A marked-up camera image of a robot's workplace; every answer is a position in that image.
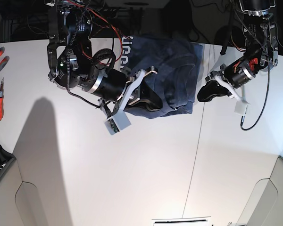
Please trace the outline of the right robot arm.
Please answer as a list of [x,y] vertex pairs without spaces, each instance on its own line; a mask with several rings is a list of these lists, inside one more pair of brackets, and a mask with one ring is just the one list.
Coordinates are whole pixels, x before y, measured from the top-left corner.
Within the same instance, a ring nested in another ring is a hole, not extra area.
[[91,106],[111,114],[109,103],[120,109],[139,107],[149,112],[161,110],[161,98],[145,82],[129,91],[137,75],[114,69],[117,57],[113,48],[92,53],[93,27],[112,29],[117,38],[121,32],[102,14],[82,0],[46,0],[51,8],[49,17],[49,44],[47,45],[49,80],[67,90],[68,94]]

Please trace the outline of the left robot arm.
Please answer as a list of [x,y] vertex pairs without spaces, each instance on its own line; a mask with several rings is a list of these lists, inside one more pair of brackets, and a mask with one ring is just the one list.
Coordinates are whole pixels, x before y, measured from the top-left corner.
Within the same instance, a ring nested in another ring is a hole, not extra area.
[[[243,56],[230,65],[221,65],[219,71],[212,71],[206,84],[199,90],[197,99],[209,102],[215,97],[233,96],[230,88],[238,89],[254,79],[259,71],[270,70],[278,64],[278,42],[273,14],[273,0],[232,0],[231,17],[226,39],[232,34],[232,21],[237,18],[245,37]],[[229,85],[225,88],[214,76]]]

